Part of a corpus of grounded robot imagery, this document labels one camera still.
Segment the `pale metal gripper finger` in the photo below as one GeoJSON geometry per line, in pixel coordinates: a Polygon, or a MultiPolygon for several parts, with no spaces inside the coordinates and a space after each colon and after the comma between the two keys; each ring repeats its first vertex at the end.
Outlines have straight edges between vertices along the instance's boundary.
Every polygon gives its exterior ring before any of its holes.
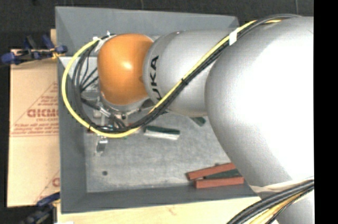
{"type": "Polygon", "coordinates": [[[95,156],[102,156],[108,143],[107,139],[100,139],[96,145],[95,156]]]}

